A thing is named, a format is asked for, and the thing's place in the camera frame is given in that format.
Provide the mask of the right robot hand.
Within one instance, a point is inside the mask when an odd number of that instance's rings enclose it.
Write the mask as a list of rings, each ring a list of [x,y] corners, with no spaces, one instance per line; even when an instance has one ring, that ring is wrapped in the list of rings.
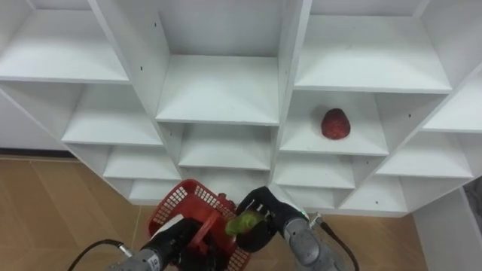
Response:
[[[289,221],[302,219],[308,222],[302,212],[278,200],[266,186],[252,190],[236,207],[237,216],[246,211],[261,216],[260,222],[236,237],[237,246],[248,253],[260,251],[277,233],[282,235]]]

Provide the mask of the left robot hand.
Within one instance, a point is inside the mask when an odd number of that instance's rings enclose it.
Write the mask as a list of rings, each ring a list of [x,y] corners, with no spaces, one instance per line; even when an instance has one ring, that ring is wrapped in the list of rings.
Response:
[[[216,247],[206,254],[188,245],[201,227],[193,218],[180,218],[166,230],[156,233],[142,249],[152,250],[160,260],[159,270],[168,265],[182,271],[223,271],[228,257]]]

